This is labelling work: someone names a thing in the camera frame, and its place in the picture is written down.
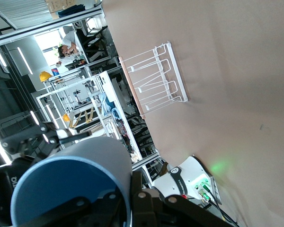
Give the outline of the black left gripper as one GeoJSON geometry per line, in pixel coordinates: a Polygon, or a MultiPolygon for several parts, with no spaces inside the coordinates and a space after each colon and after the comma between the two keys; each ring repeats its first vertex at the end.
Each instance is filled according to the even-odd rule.
{"type": "MultiPolygon", "coordinates": [[[[58,129],[52,122],[41,122],[4,138],[0,143],[10,155],[31,156],[40,161],[56,152],[61,145],[87,138],[91,132],[74,133],[58,129]]],[[[11,197],[21,176],[31,166],[30,160],[15,160],[0,166],[0,226],[11,226],[11,197]]]]}

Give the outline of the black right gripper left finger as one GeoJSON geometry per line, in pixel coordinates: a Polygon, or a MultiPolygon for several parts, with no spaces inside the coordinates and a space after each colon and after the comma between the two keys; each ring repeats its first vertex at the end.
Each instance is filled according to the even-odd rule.
{"type": "Polygon", "coordinates": [[[109,192],[90,202],[76,197],[22,227],[122,227],[123,198],[119,192],[109,192]]]}

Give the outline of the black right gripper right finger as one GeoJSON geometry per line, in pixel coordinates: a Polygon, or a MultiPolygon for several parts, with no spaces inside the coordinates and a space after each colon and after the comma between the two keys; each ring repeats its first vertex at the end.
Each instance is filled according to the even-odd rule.
{"type": "Polygon", "coordinates": [[[179,195],[163,200],[142,189],[142,174],[134,171],[131,178],[133,227],[230,227],[207,210],[179,195]]]}

